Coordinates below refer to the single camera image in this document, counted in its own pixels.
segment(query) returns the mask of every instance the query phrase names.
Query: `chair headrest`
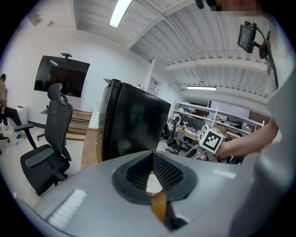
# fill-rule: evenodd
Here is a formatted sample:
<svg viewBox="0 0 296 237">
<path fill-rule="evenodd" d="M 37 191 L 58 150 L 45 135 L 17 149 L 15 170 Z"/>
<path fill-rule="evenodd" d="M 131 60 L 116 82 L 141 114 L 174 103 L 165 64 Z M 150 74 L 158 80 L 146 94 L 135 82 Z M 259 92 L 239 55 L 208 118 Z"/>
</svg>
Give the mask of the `chair headrest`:
<svg viewBox="0 0 296 237">
<path fill-rule="evenodd" d="M 49 87 L 48 92 L 47 92 L 47 96 L 51 100 L 56 100 L 62 106 L 65 106 L 66 103 L 61 99 L 61 89 L 62 89 L 62 84 L 60 84 L 60 83 L 53 84 Z"/>
</svg>

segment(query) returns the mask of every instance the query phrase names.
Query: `forearm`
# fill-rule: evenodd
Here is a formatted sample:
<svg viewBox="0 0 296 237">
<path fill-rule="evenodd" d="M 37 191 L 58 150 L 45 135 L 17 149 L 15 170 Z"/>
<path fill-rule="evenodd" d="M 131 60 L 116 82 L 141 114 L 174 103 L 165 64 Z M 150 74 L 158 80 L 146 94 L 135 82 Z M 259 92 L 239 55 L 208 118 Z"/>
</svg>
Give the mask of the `forearm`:
<svg viewBox="0 0 296 237">
<path fill-rule="evenodd" d="M 222 143 L 217 151 L 217 155 L 221 157 L 227 157 L 259 152 L 266 145 L 272 143 L 277 131 L 277 125 L 274 121 L 271 121 L 263 128 L 248 136 Z"/>
</svg>

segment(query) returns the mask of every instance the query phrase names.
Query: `white sticker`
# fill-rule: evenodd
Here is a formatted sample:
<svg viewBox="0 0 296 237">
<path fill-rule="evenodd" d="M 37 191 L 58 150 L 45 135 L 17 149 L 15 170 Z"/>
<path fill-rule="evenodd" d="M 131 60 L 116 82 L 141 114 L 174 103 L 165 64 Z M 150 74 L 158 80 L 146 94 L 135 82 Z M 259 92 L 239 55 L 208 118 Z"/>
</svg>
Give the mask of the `white sticker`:
<svg viewBox="0 0 296 237">
<path fill-rule="evenodd" d="M 224 170 L 219 170 L 219 169 L 215 169 L 214 170 L 214 174 L 216 175 L 220 175 L 229 179 L 234 179 L 236 177 L 236 173 L 232 173 L 229 171 L 224 171 Z"/>
</svg>

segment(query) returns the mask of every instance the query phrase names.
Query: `computer monitor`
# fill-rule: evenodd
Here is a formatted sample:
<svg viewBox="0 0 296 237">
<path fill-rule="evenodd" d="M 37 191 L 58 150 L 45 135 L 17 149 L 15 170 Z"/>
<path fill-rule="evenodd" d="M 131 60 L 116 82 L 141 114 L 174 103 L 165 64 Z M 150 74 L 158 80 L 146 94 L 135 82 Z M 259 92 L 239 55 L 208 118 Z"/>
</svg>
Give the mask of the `computer monitor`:
<svg viewBox="0 0 296 237">
<path fill-rule="evenodd" d="M 188 121 L 187 127 L 192 127 L 196 130 L 201 130 L 202 127 L 204 126 L 204 124 L 205 124 L 205 122 L 203 120 L 196 119 L 196 118 L 190 118 Z"/>
</svg>

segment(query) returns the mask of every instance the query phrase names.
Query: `large black screen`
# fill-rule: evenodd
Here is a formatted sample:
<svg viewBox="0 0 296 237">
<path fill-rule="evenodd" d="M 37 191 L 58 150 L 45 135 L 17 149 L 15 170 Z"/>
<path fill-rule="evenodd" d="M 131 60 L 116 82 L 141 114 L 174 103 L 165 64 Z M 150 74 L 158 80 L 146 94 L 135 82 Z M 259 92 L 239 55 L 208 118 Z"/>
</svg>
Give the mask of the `large black screen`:
<svg viewBox="0 0 296 237">
<path fill-rule="evenodd" d="M 48 91 L 55 83 L 62 84 L 61 93 L 81 97 L 89 63 L 61 57 L 43 56 L 36 75 L 34 90 Z"/>
</svg>

